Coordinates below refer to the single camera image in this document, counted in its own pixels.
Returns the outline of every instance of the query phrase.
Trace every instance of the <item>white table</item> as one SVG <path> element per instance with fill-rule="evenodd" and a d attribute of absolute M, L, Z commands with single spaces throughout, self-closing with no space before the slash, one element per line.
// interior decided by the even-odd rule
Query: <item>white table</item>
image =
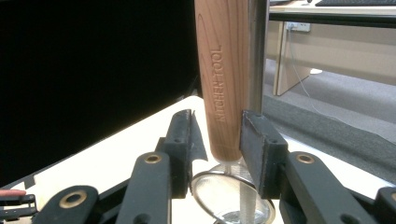
<path fill-rule="evenodd" d="M 204 101 L 199 97 L 189 97 L 36 174 L 35 185 L 29 188 L 27 193 L 35 194 L 37 207 L 41 209 L 53 195 L 71 186 L 89 185 L 97 188 L 99 193 L 110 189 L 130 177 L 136 158 L 155 149 L 158 139 L 166 136 L 172 116 L 183 109 L 195 111 L 209 158 L 208 161 L 195 161 L 193 172 L 197 174 L 212 168 L 217 163 L 209 152 Z M 374 198 L 379 188 L 391 186 L 386 181 L 304 146 L 287 136 L 286 139 L 290 144 L 290 151 L 303 150 L 316 154 L 346 187 L 357 192 Z M 23 189 L 23 184 L 17 185 L 14 189 Z M 276 211 L 275 223 L 282 223 L 277 208 Z M 172 219 L 172 223 L 175 224 L 214 222 L 190 194 L 185 200 L 172 201 Z M 30 221 L 29 218 L 23 218 L 18 223 Z"/>

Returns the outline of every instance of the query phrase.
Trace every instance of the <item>black background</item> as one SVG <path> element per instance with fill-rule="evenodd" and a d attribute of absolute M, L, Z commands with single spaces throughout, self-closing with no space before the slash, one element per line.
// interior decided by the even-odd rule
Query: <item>black background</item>
<path fill-rule="evenodd" d="M 0 2 L 0 186 L 175 103 L 198 75 L 192 1 L 55 2 Z"/>

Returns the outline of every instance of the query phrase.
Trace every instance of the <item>gray carpet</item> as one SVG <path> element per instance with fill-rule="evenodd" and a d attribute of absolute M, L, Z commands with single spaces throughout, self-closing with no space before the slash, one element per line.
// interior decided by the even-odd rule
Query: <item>gray carpet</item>
<path fill-rule="evenodd" d="M 267 60 L 264 114 L 280 132 L 396 183 L 396 87 L 329 72 L 272 94 Z"/>

